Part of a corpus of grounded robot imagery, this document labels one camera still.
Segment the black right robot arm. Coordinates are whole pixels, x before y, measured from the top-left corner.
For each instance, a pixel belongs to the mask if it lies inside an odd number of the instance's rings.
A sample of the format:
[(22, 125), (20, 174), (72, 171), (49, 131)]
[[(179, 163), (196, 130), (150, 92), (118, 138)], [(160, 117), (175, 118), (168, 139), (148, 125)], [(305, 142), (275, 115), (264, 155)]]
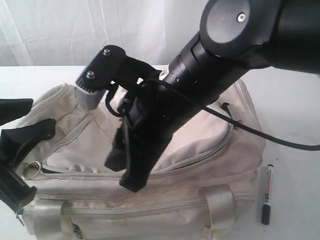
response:
[(124, 171), (120, 185), (138, 192), (178, 129), (248, 71), (268, 67), (319, 73), (319, 1), (210, 0), (164, 78), (122, 58), (113, 79), (127, 94), (105, 166)]

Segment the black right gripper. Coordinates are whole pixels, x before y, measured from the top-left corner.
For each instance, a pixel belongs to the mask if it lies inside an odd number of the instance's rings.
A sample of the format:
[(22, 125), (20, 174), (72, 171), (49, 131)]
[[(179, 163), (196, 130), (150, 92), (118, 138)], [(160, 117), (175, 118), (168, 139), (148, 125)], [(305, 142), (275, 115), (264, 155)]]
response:
[(117, 129), (104, 162), (114, 172), (125, 170), (119, 185), (133, 193), (146, 186), (173, 134), (208, 103), (201, 82), (142, 82), (138, 90), (118, 104), (127, 127)]

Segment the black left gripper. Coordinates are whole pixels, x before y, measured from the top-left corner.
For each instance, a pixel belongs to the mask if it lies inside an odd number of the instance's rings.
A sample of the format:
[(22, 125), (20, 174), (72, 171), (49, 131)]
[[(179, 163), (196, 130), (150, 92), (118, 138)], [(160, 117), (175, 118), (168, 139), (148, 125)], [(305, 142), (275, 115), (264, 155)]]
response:
[[(1, 99), (0, 124), (4, 125), (27, 115), (33, 106), (32, 98)], [(0, 134), (0, 166), (14, 170), (41, 141), (56, 134), (56, 120), (45, 119), (35, 124), (3, 129)]]

